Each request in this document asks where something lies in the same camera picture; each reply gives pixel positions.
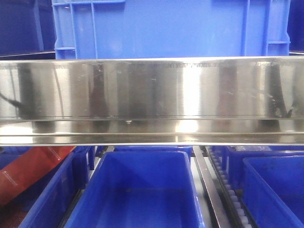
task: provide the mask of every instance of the metal support bar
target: metal support bar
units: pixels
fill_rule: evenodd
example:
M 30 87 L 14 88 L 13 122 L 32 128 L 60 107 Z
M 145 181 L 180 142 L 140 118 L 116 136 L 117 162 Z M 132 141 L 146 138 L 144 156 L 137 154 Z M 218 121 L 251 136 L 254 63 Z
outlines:
M 291 56 L 304 56 L 304 52 L 303 51 L 290 51 L 289 54 Z
M 202 152 L 199 146 L 193 147 L 194 154 L 196 157 L 197 167 L 200 174 L 201 181 L 205 188 L 206 193 L 210 199 L 211 206 L 213 208 L 215 218 L 219 228 L 231 228 L 231 224 L 220 200 L 219 194 L 207 168 L 207 164 L 204 160 Z
M 0 60 L 45 60 L 45 59 L 55 59 L 55 51 L 42 51 L 27 54 L 15 54 L 0 56 Z
M 304 144 L 304 57 L 0 61 L 0 145 Z

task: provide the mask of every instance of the stainless steel bar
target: stainless steel bar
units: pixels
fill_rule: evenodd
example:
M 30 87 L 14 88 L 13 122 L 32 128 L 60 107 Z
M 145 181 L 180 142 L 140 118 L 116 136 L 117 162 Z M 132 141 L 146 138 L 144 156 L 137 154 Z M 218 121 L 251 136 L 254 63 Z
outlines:
M 197 163 L 195 162 L 196 158 L 191 158 L 191 172 L 194 180 L 195 189 L 199 199 L 200 210 L 203 215 L 205 228 L 215 228 L 213 225 L 216 224 L 214 219 L 213 212 L 210 211 L 209 202 L 201 182 L 199 171 L 197 168 Z
M 25 122 L 0 124 L 0 145 L 303 144 L 303 132 L 299 120 Z
M 304 144 L 304 57 L 0 61 L 0 145 Z
M 291 56 L 304 56 L 304 52 L 303 51 L 290 51 L 289 54 Z
M 303 119 L 303 70 L 304 57 L 1 61 L 0 119 Z
M 210 203 L 212 205 L 215 218 L 219 228 L 231 228 L 231 224 L 220 200 L 219 194 L 212 180 L 210 172 L 207 168 L 206 162 L 200 150 L 200 147 L 193 147 L 194 154 L 196 157 L 198 171 L 200 173 L 201 181 L 205 187 L 206 193 L 209 197 Z

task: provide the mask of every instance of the blue plastic crate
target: blue plastic crate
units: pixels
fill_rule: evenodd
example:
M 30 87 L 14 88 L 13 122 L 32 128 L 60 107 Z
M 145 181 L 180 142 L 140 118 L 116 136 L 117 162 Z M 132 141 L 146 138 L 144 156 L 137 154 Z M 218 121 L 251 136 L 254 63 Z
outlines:
M 7 154 L 24 154 L 28 151 L 31 146 L 3 146 L 1 147 L 0 153 L 7 153 Z
M 51 0 L 1 0 L 0 31 L 0 56 L 54 50 Z
M 52 0 L 57 59 L 288 55 L 290 0 Z
M 183 151 L 188 154 L 189 161 L 191 161 L 192 146 L 160 146 L 160 145 L 148 145 L 148 146 L 115 146 L 114 151 Z
M 292 0 L 290 3 L 288 34 L 290 36 L 290 50 L 303 52 L 304 51 L 303 0 Z
M 227 150 L 227 173 L 228 182 L 232 189 L 243 189 L 245 185 L 245 170 L 244 170 L 244 158 L 250 157 L 269 157 L 269 156 L 287 156 L 287 155 L 304 155 L 304 151 L 294 151 L 295 149 L 301 149 L 302 147 L 289 146 L 289 147 L 274 147 L 275 149 L 289 149 L 288 151 L 266 151 L 263 147 L 245 147 L 242 151 L 237 151 L 233 147 L 228 147 Z
M 95 168 L 95 158 L 96 158 L 96 147 L 91 146 L 89 153 L 88 153 L 88 165 L 90 170 L 94 170 Z
M 211 146 L 212 155 L 215 156 L 216 162 L 219 163 L 221 170 L 228 171 L 229 156 L 231 152 L 238 151 L 243 154 L 242 151 L 255 152 L 255 151 L 271 151 L 269 146 Z
M 107 152 L 66 228 L 203 228 L 185 152 Z
M 13 200 L 13 203 L 21 205 L 21 209 L 27 212 L 19 228 L 58 227 L 72 198 L 88 182 L 86 158 L 90 148 L 76 147 L 55 169 Z M 0 169 L 19 156 L 0 154 Z
M 244 159 L 243 202 L 259 228 L 304 227 L 304 157 Z

